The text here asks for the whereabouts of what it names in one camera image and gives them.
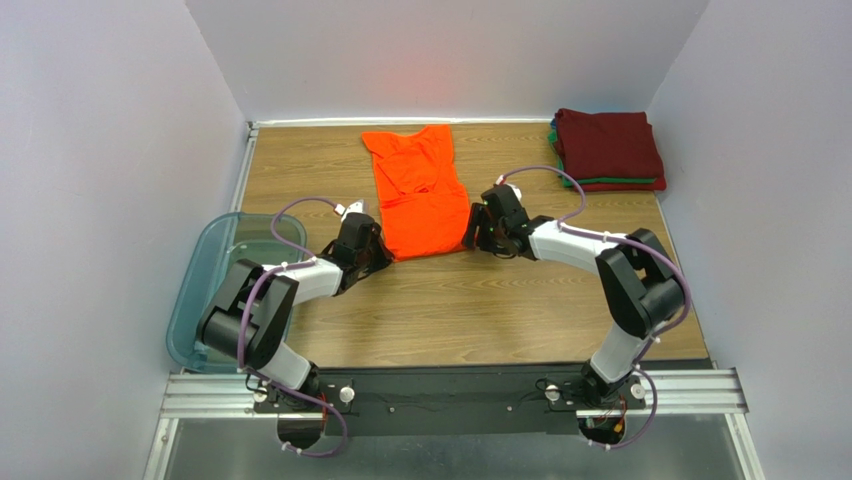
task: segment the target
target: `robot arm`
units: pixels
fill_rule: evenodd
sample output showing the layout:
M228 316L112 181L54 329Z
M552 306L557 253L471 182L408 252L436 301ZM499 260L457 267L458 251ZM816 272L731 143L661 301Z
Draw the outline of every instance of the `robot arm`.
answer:
M628 379L654 330L683 305L683 290L671 270L643 250L570 235L550 217L530 219L519 193L511 185L497 185L483 193L483 203L471 209L463 243L494 254L566 263L601 277L614 323L601 348L583 367L584 397L600 405ZM607 236L630 238L665 255L648 230ZM639 278L636 272L642 270L645 277Z
M246 366L288 388L316 394L316 366L283 341L290 311L315 298L340 295L392 261L381 227L363 213L363 202L351 205L343 212L337 238L316 259L293 265L261 286L254 305L248 307L252 314L246 331ZM199 322L196 339L235 357L249 292L264 271L275 267L247 260L235 263Z

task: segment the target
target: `dark red folded cloth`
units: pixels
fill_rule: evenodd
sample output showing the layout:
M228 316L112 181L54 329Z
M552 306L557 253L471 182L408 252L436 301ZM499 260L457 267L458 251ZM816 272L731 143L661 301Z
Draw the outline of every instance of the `dark red folded cloth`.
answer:
M562 108L555 119L554 149L565 172L577 180L663 178L663 161L644 112L589 114Z
M581 185L584 192L614 192L630 190L657 190L663 191L668 185L666 179L659 177L654 183L586 183Z

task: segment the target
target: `wire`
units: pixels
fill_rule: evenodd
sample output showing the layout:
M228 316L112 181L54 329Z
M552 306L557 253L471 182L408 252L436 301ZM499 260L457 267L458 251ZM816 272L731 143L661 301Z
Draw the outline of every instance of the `wire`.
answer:
M251 292L249 292L249 296L248 296L248 299L246 300L245 308L243 308L243 315L242 315L242 318L240 319L240 335L237 339L237 365L241 369L244 369L245 366L246 366L245 365L246 330L248 330L248 324L249 324L249 319L251 318L251 309L252 309L252 306L254 305L254 300L257 298L257 295L260 292L261 287L263 286L264 283L266 283L266 281L269 279L269 277L271 277L271 276L273 276L273 275L275 275L279 272L282 272L284 270L285 270L285 268L283 266L276 266L276 267L270 268L269 270L264 272L263 275L260 276L260 278L257 279L257 281L255 282L254 286L251 289ZM294 390L292 388L285 387L284 385L272 380L271 378L269 378L266 375L263 375L259 372L256 372L254 370L248 370L248 371L252 375L255 375L256 377L260 378L261 380L268 381L270 385L274 386L275 388L277 388L278 390L282 391L284 394L286 394L286 395L288 395L292 398L296 398L298 400L310 402L310 403L313 403L315 405L322 407L323 409L331 412L332 415L337 417L337 419L340 421L340 427L341 427L341 430L342 430L342 437L340 439L340 443L338 443L338 445L336 447L334 447L333 449L327 450L325 452L304 452L304 451L302 451L301 448L296 448L296 447L294 447L290 444L285 444L286 449L288 449L292 452L295 452L296 454L301 455L303 457L311 457L311 458L333 457L333 456L337 455L338 453L340 453L341 451L343 451L343 448L346 446L346 443L347 443L347 440L348 440L349 427L346 425L346 419L343 418L343 415L341 415L340 412L336 408L332 407L331 404L320 400L319 398L314 398L314 397L311 397L310 395L305 395L304 393L302 393L298 390Z
M640 369L637 366L633 367L633 371L638 373L639 375L642 375L643 377L645 377L645 380L648 381L648 385L651 386L651 395L653 396L653 400L651 402L651 413L648 415L648 419L645 420L645 424L642 425L642 428L640 428L638 432L636 432L636 435L633 435L632 437L628 438L627 440L624 440L620 443L616 443L615 445L609 445L609 444L606 444L606 443L600 443L600 442L596 442L594 440L589 440L589 445L596 445L596 446L601 447L605 450L618 450L620 448L625 448L625 447L631 445L633 442L639 440L639 438L642 435L644 435L645 432L648 431L648 428L654 422L654 418L656 418L656 416L657 416L657 405L659 403L659 398L657 396L657 385L654 383L654 379L651 378L651 376L648 375L648 373L646 371Z
M597 232L577 230L577 229L570 227L570 226L568 226L564 223L561 223L561 219L560 219L559 229L561 231L565 232L565 233L575 235L575 236L578 236L578 237L589 238L589 239L592 239L592 240L608 241L608 242L617 243L617 244L620 244L620 245L626 245L626 246L635 248L637 250L642 250L643 252L645 252L645 253L651 255L652 257L654 257L655 259L657 259L660 263L662 263L663 265L668 267L669 270L672 271L672 274L675 277L675 281L680 285L680 288L683 290L683 308L680 311L680 315L678 315L676 319L674 319L673 321L668 322L666 324L663 324L661 327L657 328L657 330L652 332L652 334L651 334L652 337L659 337L663 333L668 332L669 330L677 327L678 325L680 325L683 322L683 320L686 318L686 316L689 315L689 310L690 310L690 308L692 308L692 291L689 288L689 284L687 283L686 278L683 276L683 273L674 264L674 262L669 260L662 253L654 250L653 248L651 248L651 247L649 247L645 244L639 243L639 242L637 242L635 240L631 240L629 238L607 236L606 240L604 240L604 236L602 234L599 234ZM633 363L637 363L640 360L642 360L642 358L645 356L646 353L648 353L648 350L651 348L652 343L653 342L647 342L645 344L645 347L642 349L641 352L639 352L639 355L636 356L636 359L633 360Z
M249 387L248 381L251 380L251 377L252 377L252 375L250 373L246 375L246 390L248 390L249 392L252 392L252 393L266 394L267 393L266 390L261 388L260 380L257 381L257 387L254 387L254 388Z
M575 228L567 225L565 223L565 220L579 215L586 208L586 193L583 191L583 187L580 186L580 183L577 182L577 180L575 180L573 177L571 177L571 175L568 175L568 173L566 173L564 170L560 170L556 167L551 167L550 165L531 165L531 166L527 166L527 167L519 167L519 168L516 168L514 170L509 170L508 172L504 173L503 175L500 175L497 178L497 184L502 185L503 183L505 183L506 179L509 178L509 176L514 175L516 173L524 172L524 171L527 171L527 170L548 170L548 171L557 173L557 174L561 175L563 178L565 178L566 180L568 180L569 182L571 182L571 184L577 190L577 193L580 194L580 207L578 209L574 210L573 212L570 212L566 215L559 217L559 219L557 220L557 225L559 226L560 231L567 233L567 234L570 234L570 235L582 237L582 238L589 238L589 239L592 239L592 240L600 240L602 242L612 242L612 243L617 243L617 244L620 244L620 245L626 245L626 246L629 246L629 247L632 247L632 248L635 248L635 249L638 249L638 250L642 250L643 252L651 255L652 257L654 257L655 259L660 261L663 265L665 265L666 267L668 267L669 270L672 271L672 274L675 277L675 281L680 285L680 288L683 290L683 308L681 309L680 315L678 315L677 318L675 318L671 322L667 322L667 323L661 325L659 328L657 328L657 330L652 332L651 336L653 338L659 337L663 333L668 332L669 330L677 327L686 319L687 315L689 315L689 310L692 308L692 290L689 288L689 283L687 283L686 277L683 276L683 272L681 272L680 268L678 268L677 265L674 264L674 262L672 262L670 259L668 259L662 253L654 250L653 248L651 248L651 247L649 247L645 244L639 243L635 240L631 240L629 238L609 236L609 235L604 236L603 234L600 234L600 233L597 233L597 232L591 232L591 231L586 231L586 230L578 230L578 229L575 229ZM648 353L648 350L651 348L652 343L653 342L647 342L645 344L645 346L639 352L639 355L637 355L636 358L633 360L634 364L638 363L640 360L642 360L642 358L645 357L645 354Z
M594 417L594 418L595 418L596 420L597 420L597 419L607 419L607 418L609 418L609 414L610 414L610 413L612 413L612 411L613 411L613 410L615 410L615 405L616 405L617 403L619 403L619 402L622 402L622 403L621 403L621 405L622 405L622 407L623 407L623 406L624 406L624 403L623 403L623 402L624 402L624 395L619 395L619 396L618 396L618 398L616 398L616 399L612 402L612 405L610 405L610 406L609 406L609 410L607 410L606 412L604 412L604 414L603 414L603 415L598 415L597 417Z
M337 444L337 446L335 446L331 450L326 450L324 452L306 452L306 451L303 451L301 448L296 448L293 445L290 445L289 443L285 443L284 448L286 448L287 450L289 450L289 451L291 451L291 452L293 452L297 455L300 455L302 457L310 457L310 458L333 457L333 456L339 454L340 452L342 452L344 448L346 448L346 444L349 441L349 426L346 424L346 419L343 418L343 415L340 413L339 410L332 407L330 403L326 403L319 398L312 397L310 395L305 395L304 393L302 393L298 390L293 390L292 388L285 387L284 385L270 379L266 375L263 375L261 373L255 372L255 371L252 371L252 374L257 375L257 377L262 379L262 380L269 381L270 385L277 388L278 390L281 390L282 392L284 392L285 395L289 395L293 398L297 398L297 399L303 400L305 402L310 402L310 403L313 403L314 405L322 407L323 409L331 412L331 414L334 415L335 417L337 417L337 420L340 422L340 428L341 428L340 442Z
M550 165L529 165L529 166L526 166L526 167L518 167L514 170L509 170L508 172L504 173L503 175L500 175L499 177L497 177L496 184L497 185L503 185L506 182L506 179L511 177L512 175L514 175L516 173L526 172L526 171L529 171L529 170L547 170L547 171L559 174L564 179L571 182L571 184L577 190L577 193L580 194L580 206L577 208L577 210L574 210L573 212L560 217L559 218L560 222L564 222L565 219L567 219L567 218L575 217L575 216L579 215L580 213L582 213L583 210L586 209L586 192L583 191L583 187L581 187L580 184L577 182L577 180L574 180L574 178L571 177L571 175L568 175L567 173L565 173L564 171L562 171L562 170L560 170L556 167L551 167Z
M251 288L251 292L249 292L248 299L246 299L246 304L243 308L243 315L240 318L240 336L237 338L237 366L239 368L246 367L246 330L248 330L249 319L251 318L251 309L254 306L257 294L260 293L260 287L266 283L266 280L269 279L269 277L283 271L284 267L278 265L263 272L263 275L254 282L254 286Z
M284 215L284 212L289 210L290 207L292 207L293 205L296 205L296 204L299 204L299 203L302 203L302 202L307 202L307 201L323 202L323 203L326 203L328 205L331 205L331 208L335 208L335 209L339 205L339 204L334 203L334 202L332 202L331 200L329 200L325 197L302 197L302 198L293 200L292 202L285 205L284 208L282 208L281 210L278 210L278 213L276 213L275 216L272 217L272 223L269 225L269 230L272 232L272 236L275 237L276 240L283 243L284 245L295 248L296 250L307 255L308 258L310 259L310 258L316 257L316 255L314 255L314 253L312 251L310 251L307 248L299 245L298 243L291 242L290 240L287 240L286 238L282 237L281 234L279 234L278 230L276 229L276 227L278 226L278 222L281 220L281 217Z

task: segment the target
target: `wooden table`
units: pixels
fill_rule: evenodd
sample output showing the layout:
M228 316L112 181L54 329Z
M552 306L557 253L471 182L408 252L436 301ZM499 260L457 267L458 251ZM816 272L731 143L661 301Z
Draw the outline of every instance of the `wooden table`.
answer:
M243 200L250 213L274 213L290 200L327 196L348 205L378 199L364 131L412 134L422 126L294 127L260 130ZM455 163L471 201L498 175L521 165L555 164L547 124L453 125ZM530 216L560 216L579 198L547 172L512 178ZM321 203L292 209L321 250L340 223ZM629 233L653 230L672 253L654 195L597 193L573 225ZM566 265L454 253L400 262L345 295L298 307L288 344L320 366L456 365L584 361L612 318L595 275ZM706 358L694 315L665 335L653 359Z

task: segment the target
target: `green folded cloth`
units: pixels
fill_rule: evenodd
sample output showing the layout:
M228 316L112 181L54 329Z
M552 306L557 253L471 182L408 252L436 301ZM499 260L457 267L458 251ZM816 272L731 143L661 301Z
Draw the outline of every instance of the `green folded cloth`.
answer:
M556 129L552 128L550 130L550 133L547 134L547 144L550 145L550 149L553 150L554 154L556 153L556 149L553 148L553 144L556 143L557 140L558 140L558 138L556 136ZM563 171L565 170L564 165L562 165L562 159L561 158L559 158L559 169L563 170ZM566 187L571 186L571 182L569 182L565 177L560 177L560 178L562 179L562 185L564 185ZM577 180L577 183L579 183L580 185L588 185L588 184L591 184L591 183L640 183L640 184L649 184L649 183L654 183L654 181L656 181L657 179L656 178L597 177L597 178L584 178L584 179L575 178L575 180Z

